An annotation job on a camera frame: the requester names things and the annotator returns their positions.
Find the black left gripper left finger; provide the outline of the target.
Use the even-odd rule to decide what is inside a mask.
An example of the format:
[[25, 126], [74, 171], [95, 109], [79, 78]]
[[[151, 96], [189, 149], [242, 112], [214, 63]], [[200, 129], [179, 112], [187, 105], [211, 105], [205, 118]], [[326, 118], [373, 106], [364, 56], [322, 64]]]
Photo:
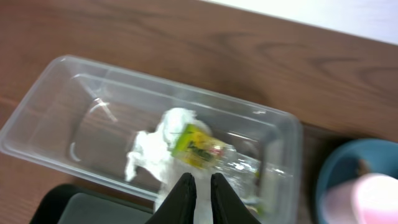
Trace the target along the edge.
[[146, 224], [193, 224], [196, 200], [195, 178], [186, 172]]

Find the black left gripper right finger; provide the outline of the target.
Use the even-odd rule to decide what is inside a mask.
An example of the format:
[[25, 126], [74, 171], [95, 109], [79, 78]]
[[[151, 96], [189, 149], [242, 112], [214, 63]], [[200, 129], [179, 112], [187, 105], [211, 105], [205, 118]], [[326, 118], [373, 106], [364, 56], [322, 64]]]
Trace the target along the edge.
[[210, 185], [214, 224], [261, 224], [245, 207], [223, 174], [213, 174]]

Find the green foil snack wrapper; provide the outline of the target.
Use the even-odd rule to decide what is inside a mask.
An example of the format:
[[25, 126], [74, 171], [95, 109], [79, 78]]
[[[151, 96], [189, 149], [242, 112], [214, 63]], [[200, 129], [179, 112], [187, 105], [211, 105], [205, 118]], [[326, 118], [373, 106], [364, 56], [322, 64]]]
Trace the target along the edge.
[[177, 139], [171, 151], [169, 174], [175, 178], [186, 172], [194, 176], [199, 214], [211, 213], [210, 178], [214, 173], [223, 174], [245, 205], [258, 203], [257, 180], [261, 162], [251, 143], [244, 142], [243, 146], [244, 149], [239, 151], [193, 124], [187, 125]]

